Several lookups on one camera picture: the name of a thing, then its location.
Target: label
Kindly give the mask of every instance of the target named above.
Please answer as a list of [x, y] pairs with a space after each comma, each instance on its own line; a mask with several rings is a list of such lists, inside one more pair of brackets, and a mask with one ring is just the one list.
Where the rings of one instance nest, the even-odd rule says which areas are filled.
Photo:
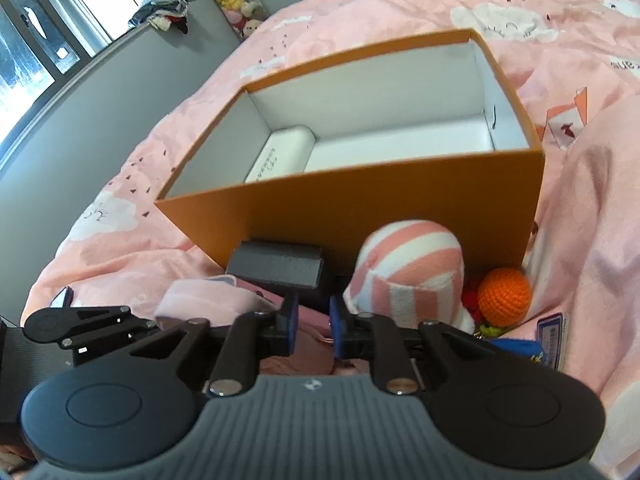
[[260, 171], [259, 171], [258, 175], [255, 177], [255, 179], [256, 180], [262, 180], [263, 177], [265, 177], [266, 175], [271, 173], [271, 171], [273, 171], [273, 168], [275, 167], [277, 161], [278, 161], [278, 156], [276, 155], [276, 149], [275, 148], [271, 148], [269, 150], [269, 153], [267, 153], [267, 156], [264, 159], [264, 162], [262, 163], [262, 165], [260, 167]]
[[567, 327], [568, 316], [566, 314], [553, 314], [538, 321], [536, 338], [545, 351], [543, 364], [553, 370], [562, 371], [566, 352]]

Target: pile of clothes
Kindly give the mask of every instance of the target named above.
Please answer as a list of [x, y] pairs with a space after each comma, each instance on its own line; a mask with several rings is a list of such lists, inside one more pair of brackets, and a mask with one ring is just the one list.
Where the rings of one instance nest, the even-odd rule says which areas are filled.
[[140, 8], [129, 20], [129, 27], [138, 27], [149, 22], [154, 28], [169, 30], [173, 25], [183, 34], [187, 26], [187, 7], [195, 0], [142, 0]]

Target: cardboard box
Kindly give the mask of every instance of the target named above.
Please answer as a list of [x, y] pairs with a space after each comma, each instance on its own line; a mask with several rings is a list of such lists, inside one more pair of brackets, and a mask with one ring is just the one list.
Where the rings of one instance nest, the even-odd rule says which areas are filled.
[[[264, 178], [261, 170], [279, 164], [277, 149], [262, 152], [272, 132], [284, 128], [278, 138], [286, 139], [298, 126], [315, 140], [295, 137], [299, 146], [285, 143], [292, 149], [282, 157], [308, 155], [306, 164], [278, 165], [284, 176]], [[252, 171], [257, 159], [263, 166]], [[453, 231], [468, 268], [518, 267], [543, 166], [533, 124], [486, 43], [473, 30], [451, 30], [249, 83], [156, 205], [221, 266], [254, 238], [321, 246], [346, 274], [369, 234], [419, 218]]]

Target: window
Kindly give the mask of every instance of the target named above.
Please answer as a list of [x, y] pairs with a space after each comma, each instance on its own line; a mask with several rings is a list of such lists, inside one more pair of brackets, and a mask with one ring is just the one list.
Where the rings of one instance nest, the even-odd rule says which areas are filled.
[[0, 160], [36, 113], [124, 35], [142, 0], [0, 0]]

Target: pink plush toy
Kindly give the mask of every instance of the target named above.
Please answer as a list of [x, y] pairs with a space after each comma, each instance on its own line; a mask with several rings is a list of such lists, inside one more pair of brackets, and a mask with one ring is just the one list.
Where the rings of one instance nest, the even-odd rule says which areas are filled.
[[395, 222], [364, 242], [344, 301], [354, 314], [391, 316], [398, 326], [439, 319], [471, 333], [474, 322], [460, 302], [463, 279], [462, 249], [447, 228]]

